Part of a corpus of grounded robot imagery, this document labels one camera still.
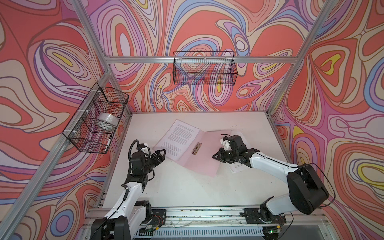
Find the printed list sheet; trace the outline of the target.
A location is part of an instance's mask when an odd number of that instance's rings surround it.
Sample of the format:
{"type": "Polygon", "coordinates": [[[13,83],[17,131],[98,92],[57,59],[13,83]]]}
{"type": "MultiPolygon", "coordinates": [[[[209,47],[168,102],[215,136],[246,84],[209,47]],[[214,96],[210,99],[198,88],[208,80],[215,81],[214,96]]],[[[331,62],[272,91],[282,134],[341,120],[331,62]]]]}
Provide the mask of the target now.
{"type": "MultiPolygon", "coordinates": [[[[247,141],[246,137],[243,135],[242,132],[239,132],[239,131],[231,131],[231,135],[239,135],[242,140],[243,140],[243,143],[249,148],[251,145],[249,144],[249,142],[247,141]]],[[[236,174],[236,173],[240,173],[240,172],[244,172],[244,171],[247,171],[249,170],[250,168],[246,165],[243,165],[241,163],[233,163],[233,164],[230,164],[229,165],[229,168],[231,170],[231,172],[233,174],[236,174]]]]}

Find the printed english text sheet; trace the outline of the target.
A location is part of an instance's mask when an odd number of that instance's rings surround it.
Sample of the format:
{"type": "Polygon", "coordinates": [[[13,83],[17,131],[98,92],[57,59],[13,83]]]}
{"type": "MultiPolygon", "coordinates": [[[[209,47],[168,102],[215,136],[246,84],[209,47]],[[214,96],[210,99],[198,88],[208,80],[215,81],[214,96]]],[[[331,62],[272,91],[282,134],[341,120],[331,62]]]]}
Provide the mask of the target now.
{"type": "Polygon", "coordinates": [[[155,145],[154,150],[166,150],[166,157],[178,161],[197,137],[200,129],[176,120],[155,145]]]}

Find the pink file folder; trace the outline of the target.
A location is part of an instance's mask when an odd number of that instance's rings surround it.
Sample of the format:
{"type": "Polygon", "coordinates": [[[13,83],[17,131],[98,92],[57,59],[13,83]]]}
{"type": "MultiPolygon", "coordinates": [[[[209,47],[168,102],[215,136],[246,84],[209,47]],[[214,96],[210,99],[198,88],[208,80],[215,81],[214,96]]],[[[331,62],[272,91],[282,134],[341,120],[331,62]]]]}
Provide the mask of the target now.
{"type": "Polygon", "coordinates": [[[192,145],[188,147],[180,160],[174,162],[198,174],[214,177],[217,174],[220,162],[214,160],[212,156],[223,146],[220,140],[230,134],[230,130],[210,132],[200,130],[192,145]],[[192,151],[197,143],[202,143],[202,146],[198,153],[193,155],[192,151]]]}

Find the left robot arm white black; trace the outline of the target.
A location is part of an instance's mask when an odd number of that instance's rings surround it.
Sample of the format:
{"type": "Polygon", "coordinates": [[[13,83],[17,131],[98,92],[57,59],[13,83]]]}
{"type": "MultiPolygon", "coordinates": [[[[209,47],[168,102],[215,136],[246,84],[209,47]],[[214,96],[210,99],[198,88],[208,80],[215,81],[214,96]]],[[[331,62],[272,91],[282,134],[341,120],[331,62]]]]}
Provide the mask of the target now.
{"type": "Polygon", "coordinates": [[[153,233],[166,223],[166,210],[152,211],[148,200],[139,198],[151,180],[148,174],[166,158],[166,150],[129,154],[123,192],[111,210],[91,226],[91,240],[132,240],[137,231],[153,233]]]}

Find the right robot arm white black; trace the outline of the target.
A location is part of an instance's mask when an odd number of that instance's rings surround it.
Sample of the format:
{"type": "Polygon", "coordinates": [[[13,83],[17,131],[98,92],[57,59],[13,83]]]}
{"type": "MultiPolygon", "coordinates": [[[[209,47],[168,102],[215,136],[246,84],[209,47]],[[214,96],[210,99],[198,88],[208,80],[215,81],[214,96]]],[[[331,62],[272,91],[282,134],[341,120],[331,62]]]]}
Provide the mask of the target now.
{"type": "Polygon", "coordinates": [[[330,196],[310,164],[295,165],[272,158],[260,150],[248,148],[239,135],[225,135],[221,144],[223,146],[213,155],[213,159],[261,170],[288,186],[287,194],[268,198],[259,206],[257,213],[251,214],[263,223],[270,223],[279,215],[292,211],[310,215],[330,196]]]}

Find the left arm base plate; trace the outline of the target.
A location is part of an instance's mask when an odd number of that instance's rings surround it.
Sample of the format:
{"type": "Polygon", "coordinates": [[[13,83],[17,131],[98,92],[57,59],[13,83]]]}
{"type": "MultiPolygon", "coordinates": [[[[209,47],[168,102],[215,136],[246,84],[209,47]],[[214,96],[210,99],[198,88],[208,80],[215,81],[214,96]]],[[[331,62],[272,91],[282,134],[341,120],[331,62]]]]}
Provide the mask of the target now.
{"type": "Polygon", "coordinates": [[[152,210],[152,216],[149,220],[144,220],[141,226],[146,228],[157,228],[165,225],[167,210],[166,209],[154,209],[152,210]]]}

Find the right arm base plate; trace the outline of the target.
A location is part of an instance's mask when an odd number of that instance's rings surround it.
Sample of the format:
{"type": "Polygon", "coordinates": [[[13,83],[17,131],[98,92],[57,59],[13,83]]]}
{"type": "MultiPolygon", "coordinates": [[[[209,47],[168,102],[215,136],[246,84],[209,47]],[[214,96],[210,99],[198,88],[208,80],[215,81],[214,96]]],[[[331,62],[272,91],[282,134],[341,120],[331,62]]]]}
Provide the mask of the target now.
{"type": "Polygon", "coordinates": [[[247,224],[277,224],[284,225],[287,223],[284,214],[272,215],[267,213],[265,209],[245,208],[240,212],[240,216],[246,219],[247,224]]]}

